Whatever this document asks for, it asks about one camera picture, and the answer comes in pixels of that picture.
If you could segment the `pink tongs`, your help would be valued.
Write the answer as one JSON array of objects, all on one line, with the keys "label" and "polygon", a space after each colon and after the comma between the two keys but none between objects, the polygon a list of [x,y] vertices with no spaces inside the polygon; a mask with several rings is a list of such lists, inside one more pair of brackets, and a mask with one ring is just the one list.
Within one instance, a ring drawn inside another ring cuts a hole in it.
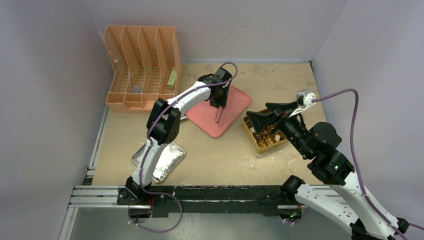
[{"label": "pink tongs", "polygon": [[214,121],[215,121],[216,124],[218,124],[220,122],[223,111],[224,111],[224,109],[222,107],[219,107],[217,109],[216,115],[215,115],[215,118],[214,118]]}]

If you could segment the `gold chocolate box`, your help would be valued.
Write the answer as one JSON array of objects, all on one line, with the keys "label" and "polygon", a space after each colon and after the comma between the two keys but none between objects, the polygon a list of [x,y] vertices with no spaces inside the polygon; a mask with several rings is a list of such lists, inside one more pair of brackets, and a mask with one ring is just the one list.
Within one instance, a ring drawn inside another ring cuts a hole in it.
[{"label": "gold chocolate box", "polygon": [[261,134],[256,133],[252,122],[246,116],[243,118],[242,127],[247,134],[247,138],[252,143],[256,153],[264,154],[270,150],[289,143],[281,131],[271,133],[276,124],[268,126]]}]

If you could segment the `pink plastic tray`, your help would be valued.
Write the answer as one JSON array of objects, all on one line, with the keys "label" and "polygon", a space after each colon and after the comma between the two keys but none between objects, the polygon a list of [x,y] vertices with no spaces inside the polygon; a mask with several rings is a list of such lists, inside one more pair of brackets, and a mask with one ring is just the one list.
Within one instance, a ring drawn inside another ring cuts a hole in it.
[{"label": "pink plastic tray", "polygon": [[219,123],[215,123],[217,108],[211,106],[208,101],[202,101],[195,105],[186,113],[186,116],[209,136],[217,138],[244,112],[251,101],[249,95],[232,85]]}]

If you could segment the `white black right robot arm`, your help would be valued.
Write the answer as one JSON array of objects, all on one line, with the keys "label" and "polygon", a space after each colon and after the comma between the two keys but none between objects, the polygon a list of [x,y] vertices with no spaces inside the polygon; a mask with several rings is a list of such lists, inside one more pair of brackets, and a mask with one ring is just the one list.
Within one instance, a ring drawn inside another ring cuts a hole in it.
[{"label": "white black right robot arm", "polygon": [[338,151],[342,139],[333,125],[318,122],[311,128],[306,127],[302,112],[314,104],[314,101],[305,105],[267,103],[269,113],[246,113],[256,133],[262,133],[268,127],[281,132],[302,158],[309,160],[307,167],[311,173],[334,190],[344,203],[319,195],[311,185],[294,175],[282,186],[282,200],[288,204],[297,201],[316,210],[351,233],[353,240],[404,237],[409,222],[389,213],[367,190],[359,169]]}]

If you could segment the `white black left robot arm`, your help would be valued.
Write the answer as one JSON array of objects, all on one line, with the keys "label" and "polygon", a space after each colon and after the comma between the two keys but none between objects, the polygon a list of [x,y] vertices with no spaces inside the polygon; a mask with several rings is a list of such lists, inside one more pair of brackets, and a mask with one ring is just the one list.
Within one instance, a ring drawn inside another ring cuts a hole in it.
[{"label": "white black left robot arm", "polygon": [[138,205],[148,201],[152,194],[149,187],[154,170],[166,146],[177,138],[181,117],[204,101],[209,101],[214,107],[224,107],[234,77],[221,66],[215,73],[200,76],[191,87],[177,96],[155,101],[146,123],[146,143],[141,160],[125,184],[132,201]]}]

